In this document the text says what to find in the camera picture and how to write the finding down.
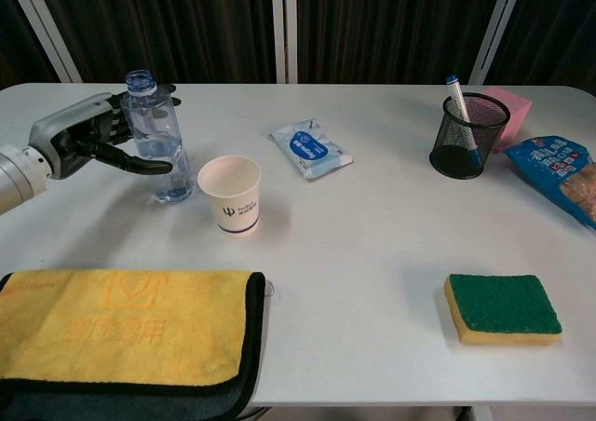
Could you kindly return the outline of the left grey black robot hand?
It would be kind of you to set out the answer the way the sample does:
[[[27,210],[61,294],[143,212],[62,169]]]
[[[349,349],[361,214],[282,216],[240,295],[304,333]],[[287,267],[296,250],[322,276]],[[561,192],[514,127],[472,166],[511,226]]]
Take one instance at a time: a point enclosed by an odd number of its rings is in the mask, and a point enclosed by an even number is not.
[[[174,90],[93,95],[35,122],[28,144],[46,158],[55,180],[90,160],[143,176],[171,173],[183,155]]]

